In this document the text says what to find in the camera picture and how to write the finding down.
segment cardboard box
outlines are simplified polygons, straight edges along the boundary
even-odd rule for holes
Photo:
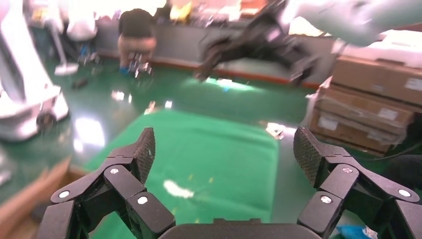
[[[359,131],[365,132],[368,137],[376,139],[377,141],[383,143],[383,144],[392,144],[397,145],[403,142],[403,140],[406,138],[406,132],[402,133],[391,133],[391,132],[385,132],[381,131],[377,128],[373,128],[367,125],[363,125],[356,121],[351,121],[327,112],[323,111],[317,111],[315,112],[319,113],[321,117],[324,117],[327,120],[333,120],[339,124],[354,128]]]
[[[340,91],[340,92],[344,92],[350,95],[355,95],[355,96],[359,96],[362,98],[366,98],[368,100],[372,100],[372,101],[377,101],[380,103],[383,103],[385,105],[389,105],[389,106],[393,106],[399,109],[403,109],[403,110],[407,110],[410,112],[418,112],[418,113],[422,113],[422,107],[418,107],[415,105],[409,105],[409,104],[405,104],[401,101],[397,101],[397,100],[390,100],[390,99],[386,99],[377,95],[371,95],[365,92],[359,92],[353,89],[348,89],[348,88],[344,88],[341,86],[337,86],[337,85],[331,85],[330,86],[331,89],[336,90],[336,91]]]
[[[387,134],[406,133],[413,122],[414,113],[388,104],[351,95],[328,88],[315,105],[315,109],[326,112],[339,120],[348,120]]]
[[[51,195],[65,185],[78,180],[86,172],[69,167],[70,159],[45,170],[38,179],[0,207],[0,239],[33,239],[38,223],[31,212],[39,204],[50,201]]]
[[[341,56],[331,85],[422,110],[422,69]]]
[[[384,155],[390,145],[384,145],[376,140],[376,135],[371,135],[337,121],[322,117],[318,112],[313,113],[310,124],[311,132],[318,137],[336,144],[345,144],[349,147],[375,155]]]

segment green mat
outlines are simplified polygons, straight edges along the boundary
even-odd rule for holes
[[[157,145],[146,186],[177,224],[211,223],[214,218],[270,222],[278,143],[259,127],[164,110],[136,119],[86,168],[95,170],[115,147],[135,142],[144,127],[154,128]],[[190,195],[172,196],[177,192],[164,185],[177,185]],[[133,238],[115,213],[94,234]]]

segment black shirt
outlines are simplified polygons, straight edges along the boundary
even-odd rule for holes
[[[152,37],[154,18],[149,12],[142,9],[125,11],[119,20],[119,34],[125,37]]]

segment blue shoe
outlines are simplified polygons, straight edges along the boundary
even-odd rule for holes
[[[129,67],[120,67],[119,72],[123,75],[129,75]]]
[[[81,55],[82,56],[85,56],[85,55],[88,55],[88,46],[87,45],[82,45],[82,49],[81,49]]]

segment wheel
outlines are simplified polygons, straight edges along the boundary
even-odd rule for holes
[[[152,76],[153,75],[153,71],[152,71],[152,68],[151,67],[148,67],[148,69],[147,69],[147,72],[148,72],[148,75],[150,75],[150,76]]]
[[[136,66],[136,62],[135,61],[131,61],[131,63],[129,64],[129,72],[133,72],[136,71],[135,69]]]
[[[36,124],[40,131],[50,129],[57,123],[56,117],[52,113],[41,113],[38,115]]]
[[[96,63],[96,64],[101,64],[103,61],[101,60],[101,58],[99,57],[99,56],[97,56],[95,59],[94,59],[94,62]]]

